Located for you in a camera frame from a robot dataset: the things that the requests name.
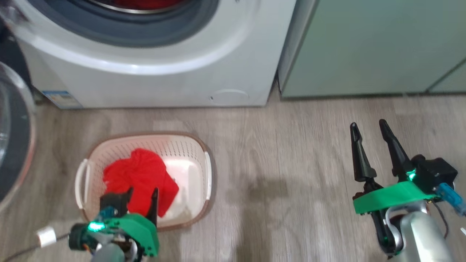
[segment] black cable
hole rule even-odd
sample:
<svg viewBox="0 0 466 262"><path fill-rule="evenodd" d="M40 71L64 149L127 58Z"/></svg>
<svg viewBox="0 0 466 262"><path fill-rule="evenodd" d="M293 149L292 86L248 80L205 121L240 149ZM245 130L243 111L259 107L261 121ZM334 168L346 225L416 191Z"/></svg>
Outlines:
<svg viewBox="0 0 466 262"><path fill-rule="evenodd" d="M439 211L440 217L442 218L443 223L445 224L445 235L443 236L443 238L446 239L446 237L448 236L448 232L450 231L448 223L446 222L445 216L443 215L443 212L440 209L440 207L435 202L432 202L432 204L434 204L434 207Z"/></svg>
<svg viewBox="0 0 466 262"><path fill-rule="evenodd" d="M66 239L67 237L68 237L68 234L61 235L61 236L57 237L57 242L60 241L60 240ZM7 257L3 262L12 261L13 259L17 258L20 255L24 255L26 253L29 253L29 252L34 251L34 250L39 249L39 248L41 248L40 244L28 247L27 249L21 250L19 252L14 253L13 255Z"/></svg>

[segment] white cable tag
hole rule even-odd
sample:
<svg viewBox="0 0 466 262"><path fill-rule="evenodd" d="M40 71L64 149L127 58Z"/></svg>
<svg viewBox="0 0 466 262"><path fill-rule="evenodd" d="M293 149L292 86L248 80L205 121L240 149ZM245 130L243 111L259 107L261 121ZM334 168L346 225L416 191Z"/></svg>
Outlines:
<svg viewBox="0 0 466 262"><path fill-rule="evenodd" d="M37 231L41 248L57 242L55 230L51 226L47 226Z"/></svg>

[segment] green light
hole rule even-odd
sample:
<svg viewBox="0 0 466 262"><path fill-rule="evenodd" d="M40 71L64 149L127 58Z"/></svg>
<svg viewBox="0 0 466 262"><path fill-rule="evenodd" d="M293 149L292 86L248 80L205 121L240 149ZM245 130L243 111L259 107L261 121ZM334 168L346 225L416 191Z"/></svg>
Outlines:
<svg viewBox="0 0 466 262"><path fill-rule="evenodd" d="M413 171L406 172L406 175L408 176L409 181L412 181L416 176L416 169L414 168Z"/></svg>
<svg viewBox="0 0 466 262"><path fill-rule="evenodd" d="M89 223L89 226L88 226L88 229L94 232L100 231L104 228L105 228L105 224L100 223L100 222L91 222Z"/></svg>

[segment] blue and white sticker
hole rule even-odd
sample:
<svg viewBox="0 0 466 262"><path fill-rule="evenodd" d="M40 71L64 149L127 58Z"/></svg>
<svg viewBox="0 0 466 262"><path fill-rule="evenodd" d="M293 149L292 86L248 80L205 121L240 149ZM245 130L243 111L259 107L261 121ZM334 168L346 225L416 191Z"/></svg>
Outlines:
<svg viewBox="0 0 466 262"><path fill-rule="evenodd" d="M82 108L82 105L67 91L42 91L50 101L61 109Z"/></svg>

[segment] brown basket rim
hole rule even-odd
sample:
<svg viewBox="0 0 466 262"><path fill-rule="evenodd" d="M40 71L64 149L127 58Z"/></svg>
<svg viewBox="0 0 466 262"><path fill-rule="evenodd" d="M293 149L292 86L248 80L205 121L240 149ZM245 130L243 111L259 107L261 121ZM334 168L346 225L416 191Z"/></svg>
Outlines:
<svg viewBox="0 0 466 262"><path fill-rule="evenodd" d="M101 145L101 144L103 144L103 143L105 143L107 141L115 140L115 139L119 139L119 138L128 138L128 137L136 137L136 136L149 136L149 135L168 135L168 136L190 137L190 138L194 139L201 146L202 150L204 152L207 152L208 156L210 157L210 154L208 153L208 150L207 150L207 146L204 144L204 142L200 138L194 136L191 133L182 132L182 131L155 131L155 132L135 132L135 133L129 133L129 134L119 134L119 135L110 136L110 137L108 137L106 139L103 139L103 140L95 143L91 147L91 149L89 150L86 159L89 159L91 154L94 152L94 150L99 145ZM180 228L187 228L187 227L191 226L192 224L198 222L199 220L201 220L204 217L204 215L206 214L207 208L209 207L209 203L210 203L209 200L205 200L204 205L203 205L201 211L199 212L199 214L195 218L189 220L188 222L178 224L178 225L173 225L173 226L167 226L167 227L163 227L163 228L157 228L157 231L158 232L170 231L170 230L175 230L175 229L180 229ZM84 220L88 221L88 222L91 222L91 220L87 217L87 215L86 215L86 213L84 211L84 208L80 209L80 210L81 210L81 215L84 218Z"/></svg>

